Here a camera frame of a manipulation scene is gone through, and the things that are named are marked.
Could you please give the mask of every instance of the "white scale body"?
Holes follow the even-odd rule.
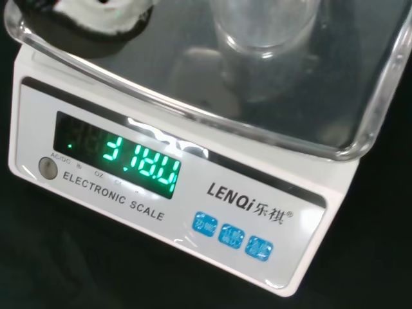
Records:
[[[173,197],[56,152],[58,111],[180,160]],[[114,114],[129,125],[107,117]],[[44,157],[57,164],[53,180],[39,171]],[[331,162],[195,123],[23,46],[15,62],[9,166],[18,177],[287,297],[301,283],[358,161]],[[122,203],[90,183],[123,196]],[[248,204],[240,207],[245,198],[240,206],[224,200],[229,190],[246,196]],[[228,225],[241,235],[240,243],[222,241]]]

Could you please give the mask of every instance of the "glass beaker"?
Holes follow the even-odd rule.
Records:
[[[234,44],[265,48],[293,39],[321,0],[211,0],[215,21]]]
[[[268,102],[302,75],[321,0],[211,0],[226,86]]]

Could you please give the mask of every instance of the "round button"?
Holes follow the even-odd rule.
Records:
[[[39,171],[41,176],[52,180],[57,177],[57,164],[51,158],[44,157],[39,162]]]

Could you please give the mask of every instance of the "button panel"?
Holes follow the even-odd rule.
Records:
[[[234,249],[239,249],[242,245],[245,232],[230,224],[223,224],[219,234],[219,241]]]
[[[245,252],[251,257],[266,262],[273,251],[273,243],[256,236],[249,238]]]
[[[196,232],[202,233],[207,237],[212,237],[217,227],[218,221],[216,218],[213,218],[212,216],[209,216],[201,211],[196,213],[192,224],[192,228]]]

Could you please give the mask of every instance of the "white object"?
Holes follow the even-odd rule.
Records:
[[[133,29],[142,14],[159,0],[60,0],[53,11],[66,15],[83,28],[115,35]]]
[[[40,88],[31,85],[39,82]],[[62,91],[69,95],[54,95]],[[108,120],[101,113],[107,110],[123,115],[131,127],[144,125],[156,138]],[[181,160],[173,198],[165,199],[54,151],[58,111]],[[269,178],[266,182],[271,185],[161,142],[171,136],[177,136],[174,141],[181,148],[190,145],[201,149],[204,157],[214,153],[234,160],[255,175]],[[44,157],[57,164],[55,179],[42,177],[39,161]],[[29,182],[287,297],[297,290],[347,193],[358,161],[326,161],[191,122],[23,45],[15,62],[9,166]],[[123,203],[95,192],[88,187],[92,181],[124,197]],[[216,198],[222,186],[255,199],[255,204],[246,211]],[[269,211],[259,215],[259,203]],[[270,216],[274,208],[283,213],[282,222],[276,220],[278,212]],[[199,212],[217,221],[211,237],[195,229]],[[226,223],[244,232],[238,249],[219,241]],[[267,257],[253,257],[259,248],[250,244],[262,245],[254,236],[272,245]]]

